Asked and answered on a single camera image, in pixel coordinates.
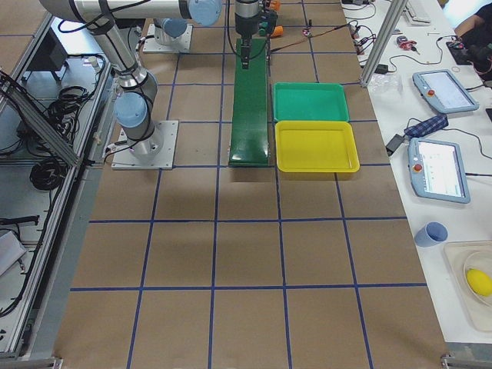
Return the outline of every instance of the blue cup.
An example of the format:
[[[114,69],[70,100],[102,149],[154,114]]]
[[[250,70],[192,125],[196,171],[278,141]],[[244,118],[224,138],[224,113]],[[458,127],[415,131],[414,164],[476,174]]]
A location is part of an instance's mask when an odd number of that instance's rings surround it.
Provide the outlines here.
[[[419,230],[415,235],[415,243],[422,248],[428,248],[447,240],[447,229],[441,223],[432,221]]]

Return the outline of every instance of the yellow bin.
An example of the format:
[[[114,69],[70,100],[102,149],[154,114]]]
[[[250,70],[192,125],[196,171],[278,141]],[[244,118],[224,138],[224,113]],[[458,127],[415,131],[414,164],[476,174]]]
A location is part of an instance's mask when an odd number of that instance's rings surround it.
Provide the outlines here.
[[[279,121],[275,141],[281,171],[353,173],[360,167],[346,121]]]

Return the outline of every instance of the dark green board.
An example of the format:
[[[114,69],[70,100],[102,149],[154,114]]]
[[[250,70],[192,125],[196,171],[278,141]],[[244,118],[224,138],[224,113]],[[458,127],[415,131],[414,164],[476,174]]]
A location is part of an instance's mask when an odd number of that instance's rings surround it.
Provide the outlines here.
[[[252,43],[251,56],[255,56],[264,39],[255,38]],[[240,58],[236,57],[230,166],[268,166],[267,104],[266,51],[250,60],[249,69],[243,69]]]

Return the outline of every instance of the orange object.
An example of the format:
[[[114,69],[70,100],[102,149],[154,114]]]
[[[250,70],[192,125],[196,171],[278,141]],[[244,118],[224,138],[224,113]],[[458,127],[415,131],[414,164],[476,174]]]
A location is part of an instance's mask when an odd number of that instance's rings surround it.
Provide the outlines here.
[[[281,25],[278,25],[275,27],[274,31],[271,33],[270,37],[280,37],[284,34],[284,27]]]
[[[272,0],[270,2],[270,6],[268,6],[271,10],[275,10],[278,12],[278,9],[280,9],[280,2],[278,0]]]

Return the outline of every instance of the green tray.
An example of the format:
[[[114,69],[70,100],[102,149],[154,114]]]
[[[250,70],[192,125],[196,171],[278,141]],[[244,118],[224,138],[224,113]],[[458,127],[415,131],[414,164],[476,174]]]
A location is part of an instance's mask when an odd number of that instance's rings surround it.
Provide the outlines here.
[[[348,121],[344,88],[338,83],[276,83],[274,119],[275,121]]]

